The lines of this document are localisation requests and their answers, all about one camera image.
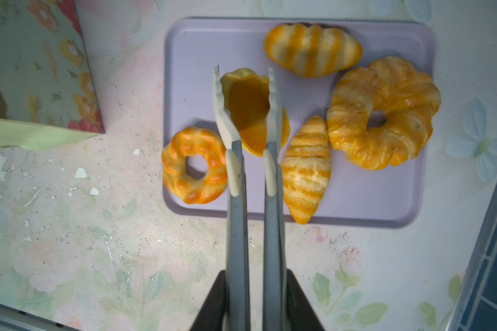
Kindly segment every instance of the orange glazed donut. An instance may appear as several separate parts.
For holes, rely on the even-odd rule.
[[[439,107],[440,92],[431,76],[389,56],[347,72],[337,83],[326,115],[327,134],[331,147],[361,168],[397,166],[425,146]],[[374,110],[382,111],[386,122],[367,129]]]
[[[206,175],[196,180],[186,174],[186,157],[200,155],[208,164]],[[225,145],[217,133],[188,127],[177,132],[162,150],[162,179],[170,192],[187,204],[208,203],[227,186]]]

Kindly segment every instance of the tongs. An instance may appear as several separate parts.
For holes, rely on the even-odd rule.
[[[213,111],[226,147],[228,175],[226,269],[219,272],[191,331],[250,330],[249,253],[245,168],[241,138],[224,107],[219,66],[213,70]],[[269,113],[265,118],[265,233],[263,252],[263,330],[324,330],[291,270],[285,267],[284,188],[278,155],[282,105],[274,69],[269,67]]]

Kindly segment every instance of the floral box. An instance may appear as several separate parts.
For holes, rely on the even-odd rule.
[[[0,147],[104,131],[73,0],[0,0]]]

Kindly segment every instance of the donut hole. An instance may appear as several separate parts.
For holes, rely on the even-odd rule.
[[[195,180],[203,178],[208,172],[208,164],[200,155],[186,157],[186,174]]]
[[[379,128],[386,122],[386,117],[381,112],[381,110],[374,110],[370,117],[368,118],[368,123],[366,124],[366,128]]]

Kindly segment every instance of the lavender tray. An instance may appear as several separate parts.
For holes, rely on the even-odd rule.
[[[269,30],[295,22],[335,26],[351,33],[363,46],[363,58],[357,66],[364,67],[378,58],[394,55],[411,61],[417,70],[432,74],[435,43],[429,30],[416,23],[187,18],[171,26],[166,34],[164,145],[187,126],[217,132],[212,108],[212,69],[218,64],[221,74],[246,67],[266,75],[267,67],[274,67],[282,103],[289,114],[289,141],[311,116],[325,117],[331,93],[344,72],[317,79],[301,78],[273,63],[263,51],[263,39]],[[243,155],[248,217],[262,220],[263,159],[246,151]],[[376,228],[407,226],[420,209],[424,160],[425,150],[422,150],[416,159],[398,167],[367,171],[347,162],[343,152],[332,151],[331,181],[310,223]],[[200,157],[189,158],[187,164],[190,175],[207,170]],[[185,204],[165,186],[163,196],[176,214],[226,217],[226,191],[208,204]],[[286,205],[284,214],[287,221],[293,221]]]

